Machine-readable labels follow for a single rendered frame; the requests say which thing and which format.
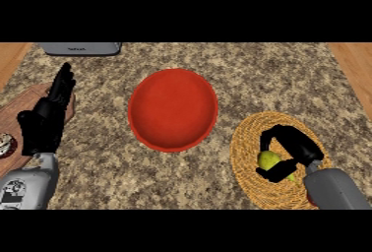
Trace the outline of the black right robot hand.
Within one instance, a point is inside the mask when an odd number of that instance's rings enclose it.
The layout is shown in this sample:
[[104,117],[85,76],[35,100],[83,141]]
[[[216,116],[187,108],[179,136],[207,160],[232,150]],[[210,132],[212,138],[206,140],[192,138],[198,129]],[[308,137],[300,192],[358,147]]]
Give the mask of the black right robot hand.
[[271,151],[271,142],[277,140],[296,160],[308,167],[315,160],[324,162],[325,154],[312,138],[294,127],[275,125],[260,135],[260,151]]

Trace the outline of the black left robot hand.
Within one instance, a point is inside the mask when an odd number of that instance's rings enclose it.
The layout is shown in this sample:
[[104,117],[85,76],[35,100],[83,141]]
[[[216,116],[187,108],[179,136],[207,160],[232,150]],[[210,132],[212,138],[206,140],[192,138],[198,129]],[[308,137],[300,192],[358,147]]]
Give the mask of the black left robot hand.
[[48,96],[42,97],[33,110],[18,113],[23,129],[23,155],[55,153],[61,143],[66,111],[76,86],[71,65],[63,64],[57,73]]

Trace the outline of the green pear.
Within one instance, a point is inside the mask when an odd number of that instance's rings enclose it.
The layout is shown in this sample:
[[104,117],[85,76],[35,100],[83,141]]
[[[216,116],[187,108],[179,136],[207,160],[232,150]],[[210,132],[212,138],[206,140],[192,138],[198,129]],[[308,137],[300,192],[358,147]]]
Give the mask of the green pear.
[[274,183],[280,183],[284,179],[296,181],[294,172],[297,170],[297,162],[294,159],[283,159],[272,151],[263,151],[257,155],[256,172]]

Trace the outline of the woven wicker placemat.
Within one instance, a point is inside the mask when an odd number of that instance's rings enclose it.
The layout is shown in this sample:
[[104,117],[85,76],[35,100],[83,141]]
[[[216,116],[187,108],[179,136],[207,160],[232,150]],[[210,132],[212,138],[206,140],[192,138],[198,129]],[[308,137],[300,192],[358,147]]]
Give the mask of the woven wicker placemat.
[[308,172],[300,163],[294,172],[294,181],[285,178],[280,183],[272,183],[256,172],[260,135],[277,124],[294,126],[311,137],[325,154],[319,169],[331,167],[327,148],[306,124],[283,112],[263,111],[252,114],[241,121],[232,134],[231,163],[235,178],[250,201],[260,209],[316,210],[318,207],[308,198],[308,189],[303,183]]

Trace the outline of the red bowl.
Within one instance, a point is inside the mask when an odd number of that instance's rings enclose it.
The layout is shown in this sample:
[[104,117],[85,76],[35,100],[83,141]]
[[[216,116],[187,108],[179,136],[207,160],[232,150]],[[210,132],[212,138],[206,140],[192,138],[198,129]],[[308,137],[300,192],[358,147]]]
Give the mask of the red bowl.
[[139,141],[176,153],[212,134],[219,100],[206,78],[187,69],[164,69],[139,83],[129,102],[129,122]]

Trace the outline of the brown wooden cutting board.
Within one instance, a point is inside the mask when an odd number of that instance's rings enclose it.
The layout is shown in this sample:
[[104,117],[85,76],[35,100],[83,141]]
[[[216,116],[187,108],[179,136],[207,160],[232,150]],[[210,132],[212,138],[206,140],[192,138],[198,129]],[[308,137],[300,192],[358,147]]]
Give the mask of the brown wooden cutting board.
[[48,95],[51,84],[33,85],[18,97],[0,108],[0,133],[8,133],[17,141],[17,149],[0,157],[0,178],[6,173],[26,166],[33,159],[23,155],[24,137],[18,122],[18,113],[33,110],[43,96]]

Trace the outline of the cupcake with white frosting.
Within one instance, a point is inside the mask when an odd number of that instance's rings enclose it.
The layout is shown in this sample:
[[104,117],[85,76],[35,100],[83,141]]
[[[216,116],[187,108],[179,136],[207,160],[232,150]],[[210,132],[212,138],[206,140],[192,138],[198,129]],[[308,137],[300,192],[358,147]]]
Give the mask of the cupcake with white frosting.
[[18,142],[15,137],[8,134],[0,134],[0,158],[6,158],[18,149]]

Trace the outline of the grey appliance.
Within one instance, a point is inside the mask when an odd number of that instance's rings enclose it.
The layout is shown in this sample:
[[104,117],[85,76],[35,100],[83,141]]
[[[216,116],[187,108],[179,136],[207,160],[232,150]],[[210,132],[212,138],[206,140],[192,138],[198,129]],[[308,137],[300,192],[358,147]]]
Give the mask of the grey appliance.
[[97,55],[111,56],[122,52],[120,42],[42,42],[48,55]]

